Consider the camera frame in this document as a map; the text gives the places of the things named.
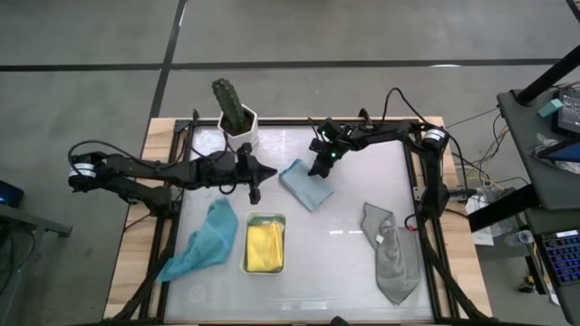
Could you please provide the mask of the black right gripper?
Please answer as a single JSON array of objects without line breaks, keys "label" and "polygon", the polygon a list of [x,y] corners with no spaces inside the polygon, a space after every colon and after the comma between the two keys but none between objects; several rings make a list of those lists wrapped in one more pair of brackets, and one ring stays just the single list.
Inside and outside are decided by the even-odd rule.
[{"label": "black right gripper", "polygon": [[326,118],[321,122],[316,128],[316,139],[325,143],[325,150],[317,153],[316,160],[307,175],[327,178],[335,162],[349,150],[352,132],[352,125],[341,124],[331,118]]}]

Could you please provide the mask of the light blue microfiber towel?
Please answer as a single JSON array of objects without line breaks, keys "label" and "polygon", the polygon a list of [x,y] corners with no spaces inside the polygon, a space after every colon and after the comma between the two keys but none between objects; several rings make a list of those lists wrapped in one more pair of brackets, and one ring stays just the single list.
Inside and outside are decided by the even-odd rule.
[{"label": "light blue microfiber towel", "polygon": [[334,188],[320,176],[309,176],[309,167],[300,159],[295,159],[278,177],[282,186],[300,204],[313,213],[329,196]]}]

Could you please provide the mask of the yellow microfiber towel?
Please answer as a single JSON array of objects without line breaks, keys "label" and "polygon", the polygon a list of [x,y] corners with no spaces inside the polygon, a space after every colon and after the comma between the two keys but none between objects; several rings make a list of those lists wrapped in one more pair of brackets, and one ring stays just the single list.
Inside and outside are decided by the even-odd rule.
[{"label": "yellow microfiber towel", "polygon": [[278,273],[284,264],[284,226],[279,222],[251,225],[246,236],[246,270]]}]

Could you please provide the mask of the teal microfiber towel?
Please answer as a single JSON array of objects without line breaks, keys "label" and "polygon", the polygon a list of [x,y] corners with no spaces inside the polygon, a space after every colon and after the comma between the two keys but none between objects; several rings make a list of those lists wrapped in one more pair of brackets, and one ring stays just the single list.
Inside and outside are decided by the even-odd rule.
[{"label": "teal microfiber towel", "polygon": [[194,231],[186,248],[162,267],[159,282],[169,282],[188,273],[224,263],[235,243],[238,220],[225,197],[215,200],[208,208],[202,227]]}]

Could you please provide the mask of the white plastic bin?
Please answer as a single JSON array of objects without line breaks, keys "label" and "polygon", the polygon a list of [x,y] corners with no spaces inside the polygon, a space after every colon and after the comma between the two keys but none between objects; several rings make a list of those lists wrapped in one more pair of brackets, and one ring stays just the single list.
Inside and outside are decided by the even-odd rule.
[{"label": "white plastic bin", "polygon": [[285,218],[285,225],[284,225],[284,231],[283,231],[284,264],[283,264],[282,269],[278,273],[249,273],[247,271],[247,269],[246,269],[246,255],[247,255],[247,229],[250,227],[250,225],[247,222],[253,216],[283,216],[285,218],[285,216],[282,215],[282,214],[280,214],[280,213],[250,212],[250,213],[248,213],[246,215],[245,241],[244,241],[243,255],[242,255],[242,259],[241,259],[241,263],[240,263],[240,268],[241,268],[241,270],[244,273],[248,273],[248,274],[279,274],[285,268],[285,230],[286,230],[286,218]]}]

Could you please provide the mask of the grey microfiber towel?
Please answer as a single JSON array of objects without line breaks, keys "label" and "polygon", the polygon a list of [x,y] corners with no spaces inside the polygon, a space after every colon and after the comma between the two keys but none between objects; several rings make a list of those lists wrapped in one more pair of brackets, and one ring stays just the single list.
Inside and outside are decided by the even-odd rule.
[{"label": "grey microfiber towel", "polygon": [[399,227],[391,211],[370,203],[362,211],[360,227],[374,251],[376,284],[392,304],[400,305],[421,282],[417,237]]}]

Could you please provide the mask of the white hexagonal plant pot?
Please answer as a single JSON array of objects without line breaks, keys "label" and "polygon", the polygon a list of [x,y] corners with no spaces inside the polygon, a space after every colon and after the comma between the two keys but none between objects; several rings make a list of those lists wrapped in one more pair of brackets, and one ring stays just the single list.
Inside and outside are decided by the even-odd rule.
[{"label": "white hexagonal plant pot", "polygon": [[246,115],[246,123],[244,124],[245,132],[239,133],[237,135],[231,135],[227,130],[227,119],[223,112],[220,113],[217,127],[225,133],[228,145],[236,151],[244,143],[250,143],[253,147],[258,143],[258,117],[257,114],[248,108],[245,104],[242,104]]}]

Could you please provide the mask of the white papers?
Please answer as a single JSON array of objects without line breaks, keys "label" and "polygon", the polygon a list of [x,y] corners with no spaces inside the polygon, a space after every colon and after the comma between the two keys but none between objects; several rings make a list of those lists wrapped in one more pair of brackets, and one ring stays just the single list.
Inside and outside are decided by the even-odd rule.
[{"label": "white papers", "polygon": [[[475,211],[485,207],[488,204],[486,198],[483,195],[474,195],[470,197],[465,204],[464,208],[466,213],[469,215]],[[494,239],[491,234],[490,227],[483,228],[477,232],[472,233],[472,238],[475,245],[493,246]]]}]

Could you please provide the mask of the dark grey desk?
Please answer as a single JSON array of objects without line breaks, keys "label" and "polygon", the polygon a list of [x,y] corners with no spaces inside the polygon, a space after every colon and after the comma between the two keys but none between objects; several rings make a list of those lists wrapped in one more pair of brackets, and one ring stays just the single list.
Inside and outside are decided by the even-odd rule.
[{"label": "dark grey desk", "polygon": [[537,134],[562,138],[551,130],[548,119],[537,114],[552,94],[539,95],[529,106],[517,103],[517,95],[517,91],[501,92],[497,100],[530,184],[470,214],[470,229],[475,232],[523,213],[535,237],[572,230],[580,234],[580,175],[554,168],[530,155],[538,143]]}]

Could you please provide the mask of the small teal box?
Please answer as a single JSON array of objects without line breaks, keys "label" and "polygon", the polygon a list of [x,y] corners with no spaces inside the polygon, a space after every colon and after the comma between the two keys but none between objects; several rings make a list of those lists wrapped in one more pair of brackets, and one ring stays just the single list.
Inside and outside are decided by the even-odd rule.
[{"label": "small teal box", "polygon": [[563,102],[559,99],[552,99],[546,103],[542,108],[537,111],[537,114],[541,118],[546,118],[555,112],[559,111],[564,106]]}]

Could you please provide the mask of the black pole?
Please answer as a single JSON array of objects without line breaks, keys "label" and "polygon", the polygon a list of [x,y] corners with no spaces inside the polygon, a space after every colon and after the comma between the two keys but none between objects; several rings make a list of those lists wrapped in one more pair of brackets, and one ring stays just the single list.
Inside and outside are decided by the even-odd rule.
[{"label": "black pole", "polygon": [[517,103],[528,105],[556,82],[567,76],[578,65],[580,65],[580,44],[521,91],[516,96]]}]

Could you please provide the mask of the black tablet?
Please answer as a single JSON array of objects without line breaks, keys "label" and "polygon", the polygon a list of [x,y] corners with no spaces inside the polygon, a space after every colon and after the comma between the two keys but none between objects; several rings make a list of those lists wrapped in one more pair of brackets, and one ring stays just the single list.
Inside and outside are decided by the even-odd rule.
[{"label": "black tablet", "polygon": [[580,163],[580,136],[559,141],[539,150],[536,155],[553,161]]}]

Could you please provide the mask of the black computer with blue lights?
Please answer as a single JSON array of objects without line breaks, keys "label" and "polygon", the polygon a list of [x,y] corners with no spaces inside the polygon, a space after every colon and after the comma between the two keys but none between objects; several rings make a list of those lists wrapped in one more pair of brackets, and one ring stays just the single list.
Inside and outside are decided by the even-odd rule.
[{"label": "black computer with blue lights", "polygon": [[3,180],[0,180],[0,204],[18,208],[23,200],[24,191]]}]

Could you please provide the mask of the keyboard with coloured keys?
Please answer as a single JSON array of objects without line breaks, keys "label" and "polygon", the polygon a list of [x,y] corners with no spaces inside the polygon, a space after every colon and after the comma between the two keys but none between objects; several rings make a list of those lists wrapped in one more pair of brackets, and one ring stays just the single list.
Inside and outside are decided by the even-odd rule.
[{"label": "keyboard with coloured keys", "polygon": [[540,236],[547,271],[559,286],[580,283],[580,229]]}]

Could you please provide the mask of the black table frame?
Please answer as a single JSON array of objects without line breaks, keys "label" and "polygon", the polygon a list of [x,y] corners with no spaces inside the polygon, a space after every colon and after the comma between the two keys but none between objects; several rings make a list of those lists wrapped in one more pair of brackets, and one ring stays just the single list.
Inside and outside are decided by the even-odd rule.
[{"label": "black table frame", "polygon": [[[143,141],[140,156],[145,159],[167,161],[176,157],[174,154],[181,149],[181,141],[185,139],[185,131],[175,131],[177,127],[185,125],[186,118],[156,118],[152,119],[148,126],[148,131]],[[258,127],[292,127],[308,125],[307,118],[260,118]],[[457,174],[454,156],[451,153],[451,145],[445,151],[443,158],[443,179],[445,183],[451,186],[459,186],[459,177]],[[412,164],[415,168],[414,179],[417,185],[423,185],[420,181],[423,177],[422,172],[418,172],[418,156],[412,154]],[[126,217],[127,224],[137,221],[141,215],[145,214],[145,206],[136,204],[130,206]],[[439,222],[427,223],[427,230],[431,245],[442,252],[446,251],[449,272],[461,287],[462,291],[468,296],[473,304],[484,314],[491,317],[492,310],[490,307],[488,292],[486,290],[483,274],[479,263],[479,257],[476,246],[473,243],[469,222],[466,217],[459,215],[465,214],[463,205],[459,202],[448,203],[448,209],[440,218]],[[171,230],[177,230],[177,224],[173,227],[170,220],[162,222],[154,221],[153,217],[148,217],[146,222],[136,224],[137,231],[133,233],[123,233],[121,244],[116,260],[114,273],[112,276],[111,287],[105,305],[103,319],[108,321],[117,315],[122,308],[129,302],[130,298],[138,290],[140,284],[145,279],[150,269],[150,256],[154,261],[160,255],[163,245],[168,242]],[[444,282],[439,273],[433,268],[432,273],[436,284],[437,299],[440,302],[441,315],[451,317],[458,315],[460,318],[467,319],[467,314],[459,307],[459,302],[455,300],[454,306],[457,309],[451,309],[450,290],[444,286]],[[160,308],[161,296],[169,292],[169,286],[155,283],[147,294],[144,294],[142,302],[137,306],[129,321],[143,320],[158,321],[163,320],[160,316],[163,309]]]}]

